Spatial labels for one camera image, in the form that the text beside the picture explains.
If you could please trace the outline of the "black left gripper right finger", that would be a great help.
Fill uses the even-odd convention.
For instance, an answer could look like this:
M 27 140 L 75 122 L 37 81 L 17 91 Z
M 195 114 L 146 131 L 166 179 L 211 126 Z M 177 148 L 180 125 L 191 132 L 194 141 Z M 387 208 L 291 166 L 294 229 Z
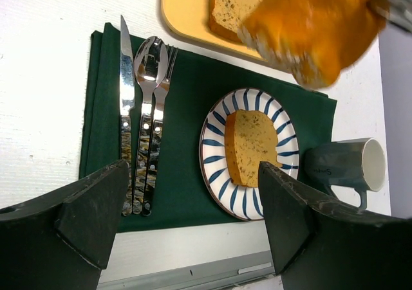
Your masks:
M 362 211 L 270 163 L 259 194 L 285 289 L 410 289 L 411 221 Z

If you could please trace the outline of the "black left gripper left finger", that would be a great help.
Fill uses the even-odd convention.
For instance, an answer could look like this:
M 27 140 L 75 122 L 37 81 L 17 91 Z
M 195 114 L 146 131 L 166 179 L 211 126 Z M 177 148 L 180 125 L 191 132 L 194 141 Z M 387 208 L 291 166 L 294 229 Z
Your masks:
M 128 184 L 124 160 L 1 209 L 1 289 L 96 289 Z

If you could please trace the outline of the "seeded bread slice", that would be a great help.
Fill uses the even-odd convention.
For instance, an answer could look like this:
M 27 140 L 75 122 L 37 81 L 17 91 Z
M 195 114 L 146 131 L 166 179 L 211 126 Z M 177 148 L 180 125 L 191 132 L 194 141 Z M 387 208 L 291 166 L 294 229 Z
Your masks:
M 276 130 L 265 113 L 237 110 L 228 115 L 224 138 L 229 176 L 235 185 L 257 188 L 262 161 L 281 166 Z

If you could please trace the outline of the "orange bread loaf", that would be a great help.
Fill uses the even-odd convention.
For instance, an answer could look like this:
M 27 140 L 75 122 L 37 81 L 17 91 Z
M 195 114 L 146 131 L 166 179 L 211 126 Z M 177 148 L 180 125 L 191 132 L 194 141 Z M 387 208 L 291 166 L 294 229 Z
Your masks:
M 334 85 L 385 28 L 369 0 L 261 0 L 238 37 L 272 65 L 282 65 L 309 90 Z

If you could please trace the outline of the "metal serving tongs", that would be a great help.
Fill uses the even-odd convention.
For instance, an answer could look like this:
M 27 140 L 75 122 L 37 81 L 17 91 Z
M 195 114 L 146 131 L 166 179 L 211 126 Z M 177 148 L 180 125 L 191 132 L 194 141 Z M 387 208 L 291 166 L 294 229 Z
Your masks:
M 367 5 L 388 23 L 411 33 L 411 0 L 368 0 Z

